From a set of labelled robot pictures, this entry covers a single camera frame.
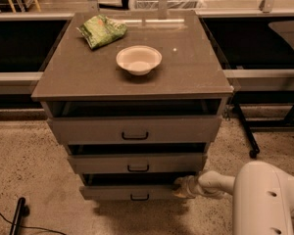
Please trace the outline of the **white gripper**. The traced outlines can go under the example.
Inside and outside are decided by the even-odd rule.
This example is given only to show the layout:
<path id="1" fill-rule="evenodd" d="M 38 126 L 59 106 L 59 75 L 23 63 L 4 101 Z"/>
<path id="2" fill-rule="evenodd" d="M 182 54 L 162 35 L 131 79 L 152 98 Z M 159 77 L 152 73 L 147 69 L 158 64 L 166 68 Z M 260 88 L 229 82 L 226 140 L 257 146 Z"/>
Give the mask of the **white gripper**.
<path id="1" fill-rule="evenodd" d="M 194 175 L 179 177 L 174 181 L 173 184 L 182 185 L 183 193 L 177 190 L 172 191 L 176 197 L 181 199 L 195 198 L 201 193 L 198 177 Z"/>

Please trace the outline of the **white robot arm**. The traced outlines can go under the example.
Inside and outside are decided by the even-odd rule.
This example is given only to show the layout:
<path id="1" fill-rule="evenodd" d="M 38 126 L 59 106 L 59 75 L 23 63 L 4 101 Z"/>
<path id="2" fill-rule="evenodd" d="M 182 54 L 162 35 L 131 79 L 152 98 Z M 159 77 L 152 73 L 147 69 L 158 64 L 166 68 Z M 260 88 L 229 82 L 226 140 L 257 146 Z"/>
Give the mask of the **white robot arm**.
<path id="1" fill-rule="evenodd" d="M 263 29 L 212 30 L 232 64 L 250 71 L 294 66 L 294 21 L 273 22 Z M 294 235 L 294 176 L 264 162 L 249 162 L 236 176 L 215 171 L 180 177 L 174 193 L 180 198 L 233 197 L 233 235 Z"/>

